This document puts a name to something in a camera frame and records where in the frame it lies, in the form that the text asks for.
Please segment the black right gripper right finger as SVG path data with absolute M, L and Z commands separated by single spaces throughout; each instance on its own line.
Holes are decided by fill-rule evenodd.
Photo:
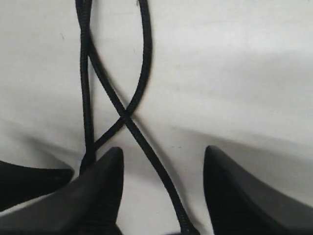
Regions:
M 220 148 L 205 150 L 203 190 L 216 235 L 311 235 L 313 208 L 246 171 Z

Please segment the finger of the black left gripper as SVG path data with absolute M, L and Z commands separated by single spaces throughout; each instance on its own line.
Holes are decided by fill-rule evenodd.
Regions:
M 33 168 L 0 162 L 0 210 L 53 193 L 69 183 L 71 168 Z

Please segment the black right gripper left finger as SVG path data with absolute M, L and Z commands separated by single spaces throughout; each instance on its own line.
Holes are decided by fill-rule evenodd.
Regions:
M 119 235 L 124 156 L 113 147 L 59 190 L 0 211 L 3 235 Z

